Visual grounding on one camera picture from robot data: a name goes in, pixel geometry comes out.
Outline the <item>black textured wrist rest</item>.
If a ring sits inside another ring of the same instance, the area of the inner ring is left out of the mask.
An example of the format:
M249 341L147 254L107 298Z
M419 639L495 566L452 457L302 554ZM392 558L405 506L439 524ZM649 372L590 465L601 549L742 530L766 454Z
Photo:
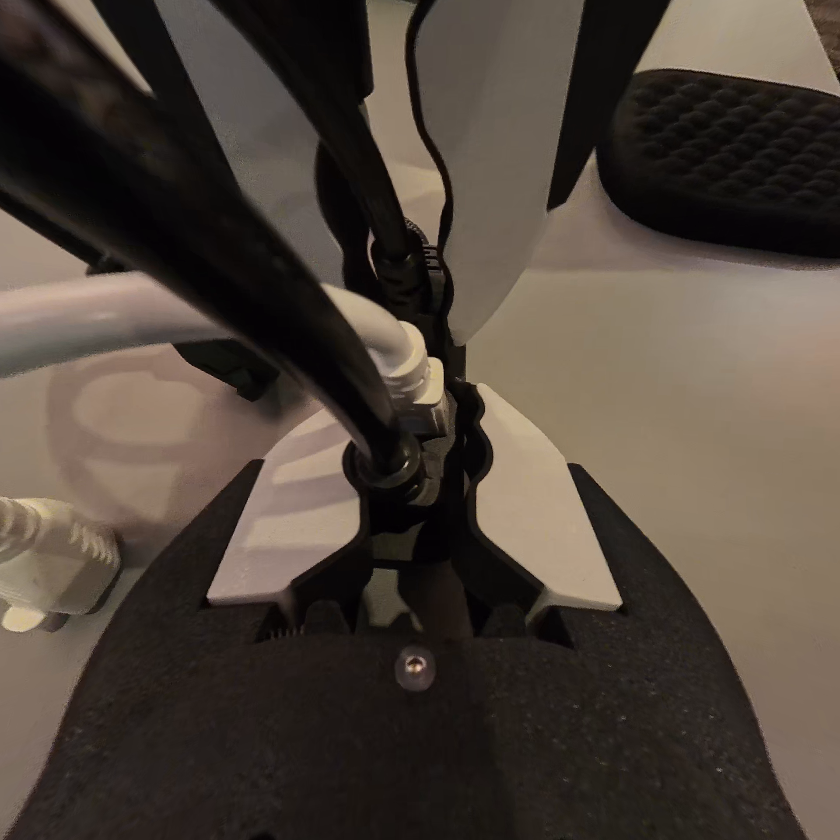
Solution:
M838 265L837 95L708 71L641 71L595 160L615 207L660 234Z

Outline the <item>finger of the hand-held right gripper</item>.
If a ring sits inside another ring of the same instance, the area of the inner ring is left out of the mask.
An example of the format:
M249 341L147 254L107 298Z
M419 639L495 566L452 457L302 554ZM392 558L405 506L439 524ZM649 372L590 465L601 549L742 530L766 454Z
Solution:
M155 6L248 199L317 278L368 291L368 222L288 89L211 2Z
M585 3L420 2L406 34L418 131L444 182L438 248L464 346L543 234Z

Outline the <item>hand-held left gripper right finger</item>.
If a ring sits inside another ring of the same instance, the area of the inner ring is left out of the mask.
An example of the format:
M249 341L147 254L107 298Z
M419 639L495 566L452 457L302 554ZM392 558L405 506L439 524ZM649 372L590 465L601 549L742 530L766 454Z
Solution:
M487 384L475 387L469 479L469 583L489 609L517 604L528 624L554 606L615 612L623 598L571 474L553 442Z

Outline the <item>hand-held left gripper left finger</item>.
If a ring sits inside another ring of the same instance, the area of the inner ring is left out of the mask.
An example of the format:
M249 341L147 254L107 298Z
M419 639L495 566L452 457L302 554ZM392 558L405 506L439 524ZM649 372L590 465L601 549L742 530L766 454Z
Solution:
M210 606L292 610L294 582L350 545L361 528L361 498L343 468L349 443L319 407L266 454L207 590Z

